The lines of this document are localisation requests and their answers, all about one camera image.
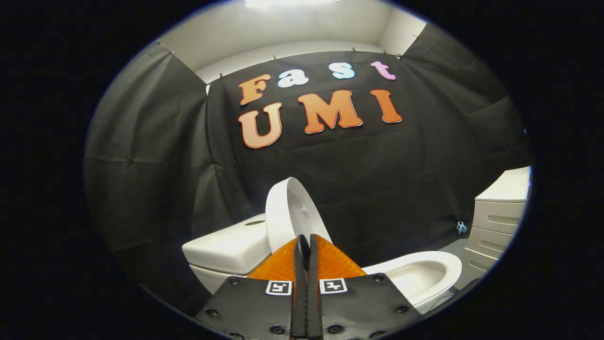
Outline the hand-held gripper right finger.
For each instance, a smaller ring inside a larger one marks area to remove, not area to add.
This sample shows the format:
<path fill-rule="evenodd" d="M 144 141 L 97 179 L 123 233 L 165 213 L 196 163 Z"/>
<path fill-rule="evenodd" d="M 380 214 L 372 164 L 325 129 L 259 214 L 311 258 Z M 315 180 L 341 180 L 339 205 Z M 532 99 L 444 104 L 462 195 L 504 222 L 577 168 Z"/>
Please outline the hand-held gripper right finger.
<path fill-rule="evenodd" d="M 385 273 L 365 273 L 324 237 L 309 238 L 311 340 L 383 340 L 423 319 Z"/>

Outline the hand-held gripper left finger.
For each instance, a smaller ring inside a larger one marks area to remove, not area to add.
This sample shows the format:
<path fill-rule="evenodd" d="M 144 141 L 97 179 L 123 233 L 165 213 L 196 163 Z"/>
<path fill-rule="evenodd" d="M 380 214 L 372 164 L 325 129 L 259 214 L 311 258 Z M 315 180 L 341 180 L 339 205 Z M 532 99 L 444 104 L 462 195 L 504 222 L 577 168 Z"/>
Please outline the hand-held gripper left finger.
<path fill-rule="evenodd" d="M 285 243 L 246 277 L 229 276 L 196 320 L 234 340 L 294 340 L 306 336 L 304 235 Z"/>

